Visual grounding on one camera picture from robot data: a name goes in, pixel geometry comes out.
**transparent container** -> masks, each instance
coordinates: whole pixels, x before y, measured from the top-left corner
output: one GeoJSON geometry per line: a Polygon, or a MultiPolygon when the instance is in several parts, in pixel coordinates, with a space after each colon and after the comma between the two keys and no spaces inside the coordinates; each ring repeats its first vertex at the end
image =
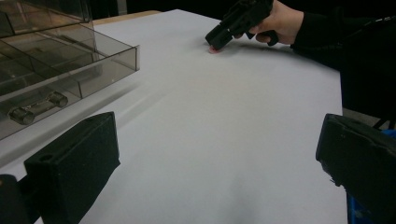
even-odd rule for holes
{"type": "Polygon", "coordinates": [[[81,0],[0,1],[0,37],[0,139],[139,70],[81,0]]]}

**black handheld device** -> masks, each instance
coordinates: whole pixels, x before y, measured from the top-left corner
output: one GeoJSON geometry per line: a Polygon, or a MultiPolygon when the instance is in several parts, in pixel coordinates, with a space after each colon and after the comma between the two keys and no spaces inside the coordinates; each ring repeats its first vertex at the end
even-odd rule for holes
{"type": "MultiPolygon", "coordinates": [[[[223,48],[234,35],[245,33],[251,39],[254,34],[249,33],[248,30],[267,18],[272,7],[273,0],[239,0],[224,15],[220,24],[206,35],[205,39],[214,49],[223,48]]],[[[275,31],[264,33],[271,37],[268,46],[277,43],[278,37],[275,31]]]]}

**white table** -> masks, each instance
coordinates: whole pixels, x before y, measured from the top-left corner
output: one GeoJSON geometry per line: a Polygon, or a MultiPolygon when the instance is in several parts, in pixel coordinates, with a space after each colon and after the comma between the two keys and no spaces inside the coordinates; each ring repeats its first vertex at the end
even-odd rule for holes
{"type": "Polygon", "coordinates": [[[22,178],[57,135],[114,111],[121,166],[81,223],[347,223],[315,160],[325,114],[342,113],[338,73],[245,37],[209,54],[218,23],[174,10],[96,26],[140,45],[141,70],[2,140],[0,172],[22,178]]]}

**black device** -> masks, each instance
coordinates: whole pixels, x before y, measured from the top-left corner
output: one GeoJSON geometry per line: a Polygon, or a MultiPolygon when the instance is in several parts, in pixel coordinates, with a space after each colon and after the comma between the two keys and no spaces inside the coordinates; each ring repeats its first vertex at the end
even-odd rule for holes
{"type": "MultiPolygon", "coordinates": [[[[214,49],[222,49],[235,35],[246,34],[251,39],[254,34],[248,30],[267,18],[272,7],[273,0],[239,0],[224,15],[220,24],[206,35],[207,43],[214,49]]],[[[267,31],[264,34],[271,37],[268,46],[277,43],[275,31],[267,31]]]]}
{"type": "Polygon", "coordinates": [[[327,114],[316,158],[374,223],[396,223],[396,139],[357,120],[327,114]]]}
{"type": "Polygon", "coordinates": [[[77,224],[120,165],[113,112],[84,119],[24,162],[17,181],[0,175],[0,223],[77,224]]]}

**hand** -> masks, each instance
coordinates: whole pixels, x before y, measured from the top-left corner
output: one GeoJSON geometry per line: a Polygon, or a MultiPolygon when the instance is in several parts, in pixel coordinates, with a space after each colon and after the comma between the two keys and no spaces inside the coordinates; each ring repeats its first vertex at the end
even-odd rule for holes
{"type": "Polygon", "coordinates": [[[273,9],[270,15],[258,25],[252,27],[249,32],[256,34],[256,39],[262,43],[268,43],[271,38],[268,35],[261,34],[265,31],[275,30],[279,43],[291,45],[303,23],[304,13],[285,6],[277,0],[274,0],[273,9]]]}

